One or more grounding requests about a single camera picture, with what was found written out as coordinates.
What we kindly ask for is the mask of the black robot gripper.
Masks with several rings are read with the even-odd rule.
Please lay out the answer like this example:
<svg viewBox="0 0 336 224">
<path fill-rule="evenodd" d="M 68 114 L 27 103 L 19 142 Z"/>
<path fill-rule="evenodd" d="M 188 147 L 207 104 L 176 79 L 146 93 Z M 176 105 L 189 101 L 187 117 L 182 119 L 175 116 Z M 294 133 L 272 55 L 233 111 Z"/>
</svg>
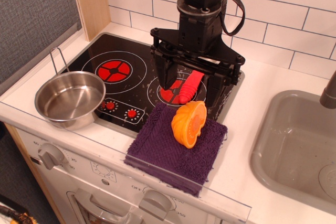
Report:
<svg viewBox="0 0 336 224">
<path fill-rule="evenodd" d="M 178 30 L 153 28 L 151 53 L 153 54 L 159 84 L 169 89 L 177 78 L 177 65 L 206 74 L 206 107 L 208 114 L 220 114 L 225 106 L 231 87 L 240 77 L 240 67 L 245 58 L 230 49 L 222 40 L 222 33 L 237 34 L 243 24 L 229 32 L 225 15 L 180 15 Z"/>
</svg>

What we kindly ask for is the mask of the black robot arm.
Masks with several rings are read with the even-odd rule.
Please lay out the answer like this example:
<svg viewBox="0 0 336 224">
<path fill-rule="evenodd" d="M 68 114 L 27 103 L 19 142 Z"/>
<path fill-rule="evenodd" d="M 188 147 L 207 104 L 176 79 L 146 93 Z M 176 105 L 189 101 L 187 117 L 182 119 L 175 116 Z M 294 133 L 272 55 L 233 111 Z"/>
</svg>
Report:
<svg viewBox="0 0 336 224">
<path fill-rule="evenodd" d="M 232 0 L 244 10 L 241 0 Z M 244 25 L 241 19 L 229 32 L 225 26 L 227 0 L 177 0 L 180 13 L 177 30 L 153 28 L 151 54 L 159 84 L 170 88 L 177 78 L 177 67 L 185 66 L 208 77 L 205 104 L 216 106 L 225 86 L 236 85 L 245 58 L 229 48 L 222 34 L 236 35 Z"/>
</svg>

